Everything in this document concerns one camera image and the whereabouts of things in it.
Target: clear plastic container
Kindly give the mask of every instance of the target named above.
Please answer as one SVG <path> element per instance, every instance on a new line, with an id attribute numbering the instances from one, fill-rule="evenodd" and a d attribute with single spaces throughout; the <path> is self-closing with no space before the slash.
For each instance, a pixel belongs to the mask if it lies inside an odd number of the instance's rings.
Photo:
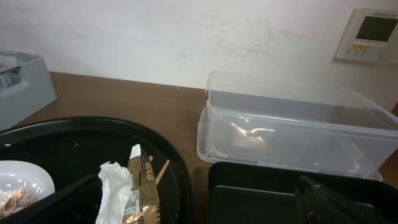
<path id="1" fill-rule="evenodd" d="M 335 86 L 213 72 L 198 127 L 207 162 L 381 180 L 377 168 L 398 148 L 398 118 Z"/>

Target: wooden table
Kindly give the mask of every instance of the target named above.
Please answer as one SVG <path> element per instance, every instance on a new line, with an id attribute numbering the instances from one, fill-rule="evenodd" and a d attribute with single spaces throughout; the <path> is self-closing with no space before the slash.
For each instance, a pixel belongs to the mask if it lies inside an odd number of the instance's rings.
<path id="1" fill-rule="evenodd" d="M 51 73 L 58 99 L 21 124 L 69 116 L 110 116 L 158 131 L 185 160 L 195 193 L 195 223 L 206 223 L 210 163 L 197 156 L 197 130 L 208 94 L 204 90 Z M 398 187 L 398 151 L 379 169 L 384 181 Z"/>

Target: yellow label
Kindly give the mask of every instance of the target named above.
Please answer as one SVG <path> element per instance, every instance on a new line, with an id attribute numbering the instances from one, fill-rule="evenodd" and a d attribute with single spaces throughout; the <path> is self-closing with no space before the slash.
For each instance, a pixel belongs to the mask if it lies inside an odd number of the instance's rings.
<path id="1" fill-rule="evenodd" d="M 354 45 L 353 49 L 354 50 L 366 50 L 366 49 L 368 49 L 368 46 Z"/>

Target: gold wrapper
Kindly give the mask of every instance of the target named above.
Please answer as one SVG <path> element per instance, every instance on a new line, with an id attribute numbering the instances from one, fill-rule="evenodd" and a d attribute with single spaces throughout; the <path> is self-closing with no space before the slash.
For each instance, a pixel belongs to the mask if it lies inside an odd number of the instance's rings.
<path id="1" fill-rule="evenodd" d="M 130 198 L 124 208 L 123 223 L 160 224 L 155 174 L 141 147 L 132 148 L 127 168 L 133 183 Z"/>

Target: nutrition label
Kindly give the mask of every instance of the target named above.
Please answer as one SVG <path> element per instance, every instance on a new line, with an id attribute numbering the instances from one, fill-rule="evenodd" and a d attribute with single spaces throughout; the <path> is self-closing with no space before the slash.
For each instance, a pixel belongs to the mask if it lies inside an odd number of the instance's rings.
<path id="1" fill-rule="evenodd" d="M 130 198 L 127 205 L 124 207 L 123 215 L 130 215 L 140 212 L 140 192 L 135 190 L 130 192 Z"/>

